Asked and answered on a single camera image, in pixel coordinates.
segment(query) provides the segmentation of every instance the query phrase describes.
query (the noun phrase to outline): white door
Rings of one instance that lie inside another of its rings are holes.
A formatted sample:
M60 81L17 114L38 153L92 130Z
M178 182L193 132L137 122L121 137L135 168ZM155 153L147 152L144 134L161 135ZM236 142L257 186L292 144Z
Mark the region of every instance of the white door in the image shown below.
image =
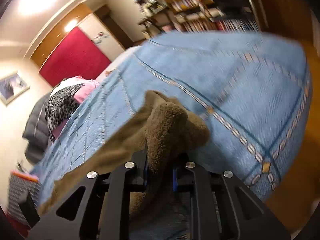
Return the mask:
M87 16L78 27L111 61L124 52L122 46L94 14Z

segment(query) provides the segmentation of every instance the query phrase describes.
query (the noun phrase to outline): decoration on door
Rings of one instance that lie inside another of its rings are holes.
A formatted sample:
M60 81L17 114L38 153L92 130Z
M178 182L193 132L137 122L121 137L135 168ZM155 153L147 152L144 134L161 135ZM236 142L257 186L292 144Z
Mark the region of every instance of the decoration on door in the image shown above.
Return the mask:
M14 72L0 79L0 99L7 105L29 88L30 86L18 75L18 72Z
M94 45L97 46L98 44L103 42L103 39L109 38L109 37L110 37L109 34L105 34L104 32L99 32L98 35L93 38L92 42Z

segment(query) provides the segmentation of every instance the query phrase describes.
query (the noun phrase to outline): wooden floor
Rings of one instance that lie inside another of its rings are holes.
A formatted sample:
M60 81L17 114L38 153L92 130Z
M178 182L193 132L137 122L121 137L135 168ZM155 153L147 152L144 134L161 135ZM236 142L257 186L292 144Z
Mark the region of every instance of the wooden floor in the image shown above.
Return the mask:
M290 232L308 221L312 202L320 198L320 58L311 43L302 45L313 79L307 128L293 166L267 200L267 206Z

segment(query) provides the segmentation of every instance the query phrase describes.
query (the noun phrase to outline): black and white patterned clothing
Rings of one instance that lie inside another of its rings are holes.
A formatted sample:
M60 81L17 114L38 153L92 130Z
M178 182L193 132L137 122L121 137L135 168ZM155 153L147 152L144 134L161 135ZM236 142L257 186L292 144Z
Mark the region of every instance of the black and white patterned clothing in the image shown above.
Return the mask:
M74 99L74 95L83 86L84 84L68 86L50 96L45 109L45 118L51 141L55 141L52 131L65 119L68 119L79 107L80 104Z

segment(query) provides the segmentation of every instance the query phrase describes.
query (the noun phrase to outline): bed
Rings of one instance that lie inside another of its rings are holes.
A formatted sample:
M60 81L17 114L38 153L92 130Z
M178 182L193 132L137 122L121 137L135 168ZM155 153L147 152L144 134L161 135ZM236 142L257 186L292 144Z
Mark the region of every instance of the bed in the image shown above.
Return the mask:
M207 170L233 171L265 200L302 143L312 96L303 49L256 33L170 33L131 48L70 117L32 173L40 203L55 180L90 158L139 109L147 90L177 97L203 118L209 142L189 157ZM170 239L188 232L188 210L168 205L130 239Z

